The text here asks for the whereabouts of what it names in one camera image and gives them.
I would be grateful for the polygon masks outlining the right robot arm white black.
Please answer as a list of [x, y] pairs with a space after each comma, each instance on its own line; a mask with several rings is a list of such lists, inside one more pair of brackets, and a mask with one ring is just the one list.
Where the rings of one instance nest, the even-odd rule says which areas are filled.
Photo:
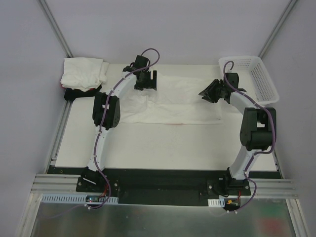
[[203, 100], [210, 103], [223, 99], [242, 114], [239, 133], [241, 149], [228, 168], [230, 178], [222, 182], [222, 189], [228, 195], [233, 195], [240, 189], [238, 180], [246, 179], [253, 162], [260, 154], [273, 151], [277, 138], [275, 108], [259, 105], [238, 84], [237, 73], [225, 73], [223, 79], [215, 79], [199, 93]]

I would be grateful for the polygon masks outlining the white t shirt red print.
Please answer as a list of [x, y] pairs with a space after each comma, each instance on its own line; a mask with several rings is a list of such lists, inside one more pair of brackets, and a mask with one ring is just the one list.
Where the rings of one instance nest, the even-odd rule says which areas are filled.
[[120, 99], [120, 122], [209, 125], [222, 122], [219, 104], [199, 95], [212, 79], [158, 74], [157, 89], [130, 89]]

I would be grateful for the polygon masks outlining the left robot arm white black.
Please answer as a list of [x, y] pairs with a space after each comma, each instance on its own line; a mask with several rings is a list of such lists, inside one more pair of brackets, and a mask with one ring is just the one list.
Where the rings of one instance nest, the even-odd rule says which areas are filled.
[[130, 89], [157, 90], [157, 71], [150, 71], [150, 60], [143, 54], [136, 56], [134, 62], [122, 71], [122, 78], [107, 92], [98, 92], [94, 97], [92, 119], [95, 130], [95, 141], [92, 155], [87, 167], [80, 177], [87, 182], [93, 192], [99, 192], [107, 183], [103, 170], [105, 169], [105, 150], [110, 140], [110, 134], [120, 122], [120, 99]]

